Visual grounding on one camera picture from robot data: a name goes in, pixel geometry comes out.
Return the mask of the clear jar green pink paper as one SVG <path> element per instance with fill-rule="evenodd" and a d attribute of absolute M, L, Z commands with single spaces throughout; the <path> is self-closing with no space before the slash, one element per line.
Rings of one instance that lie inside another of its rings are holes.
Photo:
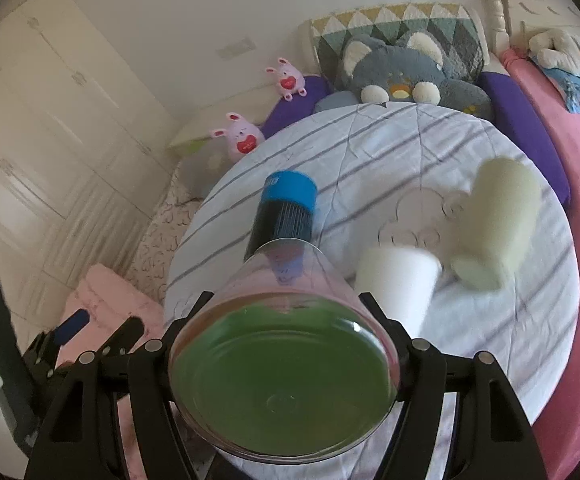
<path fill-rule="evenodd" d="M 314 245 L 258 249 L 169 353 L 185 422 L 229 454 L 318 462 L 368 438 L 397 397 L 395 346 Z"/>

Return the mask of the white paper cup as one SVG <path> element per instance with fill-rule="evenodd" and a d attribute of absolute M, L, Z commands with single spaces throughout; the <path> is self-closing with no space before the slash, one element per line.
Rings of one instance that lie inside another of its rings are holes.
<path fill-rule="evenodd" d="M 417 338 L 441 273 L 440 260 L 427 250 L 371 247 L 357 266 L 355 292 L 370 292 L 387 318 L 400 322 L 411 338 Z"/>

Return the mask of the pale green ceramic cup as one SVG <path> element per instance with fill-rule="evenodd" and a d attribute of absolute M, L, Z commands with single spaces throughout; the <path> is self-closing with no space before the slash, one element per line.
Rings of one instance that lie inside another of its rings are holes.
<path fill-rule="evenodd" d="M 507 285 L 529 251 L 541 203 L 540 179 L 530 167 L 503 157 L 484 162 L 458 220 L 450 257 L 458 278 L 488 292 Z"/>

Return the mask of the light pink folded quilt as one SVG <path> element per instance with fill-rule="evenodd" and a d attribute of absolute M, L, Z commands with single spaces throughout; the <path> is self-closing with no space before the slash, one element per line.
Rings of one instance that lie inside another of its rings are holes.
<path fill-rule="evenodd" d="M 87 350 L 98 350 L 130 316 L 137 316 L 144 333 L 136 349 L 164 333 L 163 308 L 103 264 L 92 266 L 66 299 L 61 321 L 77 310 L 89 313 L 89 323 L 58 352 L 58 364 L 76 362 Z"/>

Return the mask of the heart pattern sheet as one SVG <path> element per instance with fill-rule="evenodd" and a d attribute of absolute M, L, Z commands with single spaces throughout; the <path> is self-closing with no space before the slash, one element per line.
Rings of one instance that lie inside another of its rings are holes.
<path fill-rule="evenodd" d="M 171 261 L 201 203 L 176 170 L 125 274 L 130 284 L 159 304 L 164 302 Z"/>

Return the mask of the cream wardrobe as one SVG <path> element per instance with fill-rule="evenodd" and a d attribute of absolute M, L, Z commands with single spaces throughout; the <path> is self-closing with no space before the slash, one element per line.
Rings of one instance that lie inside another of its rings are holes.
<path fill-rule="evenodd" d="M 0 283 L 20 344 L 58 322 L 92 264 L 127 270 L 177 129 L 73 0 L 0 22 Z"/>

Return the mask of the black can blue cap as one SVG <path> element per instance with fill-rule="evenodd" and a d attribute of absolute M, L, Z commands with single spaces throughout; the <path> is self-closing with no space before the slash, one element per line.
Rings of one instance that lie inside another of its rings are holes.
<path fill-rule="evenodd" d="M 317 186 L 297 171 L 269 174 L 259 200 L 244 261 L 273 240 L 296 238 L 310 242 L 313 236 Z"/>

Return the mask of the pink bunny plush front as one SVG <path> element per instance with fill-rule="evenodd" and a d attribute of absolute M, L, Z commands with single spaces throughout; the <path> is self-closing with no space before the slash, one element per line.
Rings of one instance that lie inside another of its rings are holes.
<path fill-rule="evenodd" d="M 239 162 L 245 155 L 256 150 L 265 142 L 265 136 L 242 115 L 229 112 L 226 114 L 229 125 L 226 128 L 211 131 L 213 139 L 224 138 L 227 143 L 228 156 L 232 162 Z"/>

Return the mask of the pink bunny plush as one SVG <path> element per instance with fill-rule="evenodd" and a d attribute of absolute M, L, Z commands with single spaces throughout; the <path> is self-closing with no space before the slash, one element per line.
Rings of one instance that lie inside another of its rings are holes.
<path fill-rule="evenodd" d="M 265 142 L 265 136 L 242 115 L 229 112 L 226 114 L 229 125 L 226 128 L 211 131 L 213 139 L 224 138 L 227 143 L 228 156 L 232 162 L 239 162 L 245 155 L 256 150 Z"/>
<path fill-rule="evenodd" d="M 304 75 L 286 58 L 278 58 L 277 66 L 268 66 L 265 72 L 276 78 L 275 86 L 286 101 L 291 102 L 296 94 L 302 98 L 307 96 Z"/>

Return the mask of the striped white quilt cover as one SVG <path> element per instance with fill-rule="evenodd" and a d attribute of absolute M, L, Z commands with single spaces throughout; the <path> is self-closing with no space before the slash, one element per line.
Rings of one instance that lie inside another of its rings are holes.
<path fill-rule="evenodd" d="M 348 281 L 363 252 L 412 245 L 447 260 L 479 167 L 524 153 L 490 122 L 440 106 L 358 105 L 309 116 L 241 159 L 207 196 L 168 272 L 167 321 L 187 314 L 241 266 L 269 174 L 293 170 L 318 188 L 313 242 Z M 529 420 L 567 366 L 580 274 L 570 223 L 547 182 L 531 245 L 514 277 L 479 292 L 445 270 L 420 334 L 454 356 L 495 356 Z"/>

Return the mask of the pink bunny plush rear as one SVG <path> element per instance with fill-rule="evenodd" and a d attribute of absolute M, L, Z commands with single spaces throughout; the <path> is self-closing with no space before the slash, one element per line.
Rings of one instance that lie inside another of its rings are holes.
<path fill-rule="evenodd" d="M 276 78 L 275 86 L 286 101 L 291 102 L 296 94 L 302 98 L 307 96 L 304 75 L 286 58 L 278 58 L 277 66 L 268 66 L 265 72 Z"/>

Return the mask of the purple cushion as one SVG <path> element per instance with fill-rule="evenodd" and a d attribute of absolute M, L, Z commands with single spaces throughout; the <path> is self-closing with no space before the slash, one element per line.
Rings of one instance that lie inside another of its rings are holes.
<path fill-rule="evenodd" d="M 331 108 L 358 103 L 352 92 L 333 92 L 322 76 L 307 76 L 307 96 L 291 102 L 279 100 L 270 115 L 257 125 L 269 139 L 299 120 Z M 570 183 L 547 129 L 519 85 L 508 75 L 484 72 L 476 84 L 491 99 L 491 122 L 534 162 L 563 207 L 571 203 Z"/>

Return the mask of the grey cat plush pillow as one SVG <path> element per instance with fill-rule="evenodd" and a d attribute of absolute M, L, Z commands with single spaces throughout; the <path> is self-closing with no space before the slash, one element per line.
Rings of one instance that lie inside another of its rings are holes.
<path fill-rule="evenodd" d="M 357 104 L 430 104 L 482 119 L 494 118 L 488 94 L 453 74 L 454 66 L 428 32 L 409 32 L 396 44 L 357 35 L 345 44 L 337 90 L 315 105 L 317 112 Z"/>

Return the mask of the white plush toy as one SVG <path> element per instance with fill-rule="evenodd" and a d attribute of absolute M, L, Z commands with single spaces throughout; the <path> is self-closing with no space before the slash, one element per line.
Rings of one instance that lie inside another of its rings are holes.
<path fill-rule="evenodd" d="M 540 66 L 580 74 L 580 36 L 553 28 L 531 37 L 528 46 Z"/>

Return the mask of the diamond pattern quilted cushion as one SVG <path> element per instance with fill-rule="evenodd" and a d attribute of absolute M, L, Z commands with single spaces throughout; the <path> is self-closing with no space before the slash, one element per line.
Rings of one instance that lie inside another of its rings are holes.
<path fill-rule="evenodd" d="M 299 28 L 308 69 L 333 82 L 345 44 L 369 35 L 395 44 L 409 32 L 428 32 L 454 63 L 458 77 L 475 81 L 490 64 L 490 49 L 479 14 L 445 2 L 409 2 L 367 6 L 311 18 Z"/>

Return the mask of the cream wooden headboard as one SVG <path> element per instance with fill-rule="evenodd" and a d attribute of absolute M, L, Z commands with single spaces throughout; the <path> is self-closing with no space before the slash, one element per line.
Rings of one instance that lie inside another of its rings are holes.
<path fill-rule="evenodd" d="M 529 40 L 560 28 L 580 36 L 580 6 L 573 0 L 483 0 L 485 39 L 490 51 L 524 50 Z"/>

